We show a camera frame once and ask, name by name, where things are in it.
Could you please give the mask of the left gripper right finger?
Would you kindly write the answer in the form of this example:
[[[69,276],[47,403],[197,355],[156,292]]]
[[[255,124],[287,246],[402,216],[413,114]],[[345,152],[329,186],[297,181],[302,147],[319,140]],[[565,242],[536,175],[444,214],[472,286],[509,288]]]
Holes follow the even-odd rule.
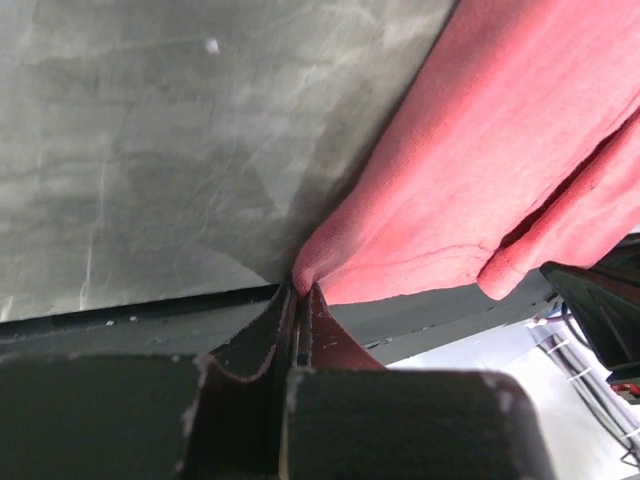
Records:
[[[287,379],[285,479],[551,479],[534,406],[496,371],[392,370],[313,287]]]

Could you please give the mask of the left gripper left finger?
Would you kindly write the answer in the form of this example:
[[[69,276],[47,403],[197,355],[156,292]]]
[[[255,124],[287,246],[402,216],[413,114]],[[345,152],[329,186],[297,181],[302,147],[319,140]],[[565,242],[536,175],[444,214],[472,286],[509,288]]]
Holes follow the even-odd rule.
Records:
[[[5,479],[241,479],[278,473],[296,295],[213,351],[5,355]]]

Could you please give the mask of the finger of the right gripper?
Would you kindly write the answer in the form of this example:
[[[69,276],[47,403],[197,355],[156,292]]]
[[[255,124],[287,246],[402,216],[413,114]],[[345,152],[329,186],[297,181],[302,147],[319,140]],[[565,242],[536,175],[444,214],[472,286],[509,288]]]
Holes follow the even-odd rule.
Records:
[[[541,273],[572,312],[598,360],[620,378],[639,368],[639,271],[549,262]]]

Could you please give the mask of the dark pink t shirt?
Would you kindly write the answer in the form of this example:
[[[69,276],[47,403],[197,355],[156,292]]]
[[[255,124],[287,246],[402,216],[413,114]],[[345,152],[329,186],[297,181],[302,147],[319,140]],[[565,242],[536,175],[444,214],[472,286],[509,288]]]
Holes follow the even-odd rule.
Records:
[[[348,304],[589,267],[639,222],[639,5],[462,1],[293,269]]]

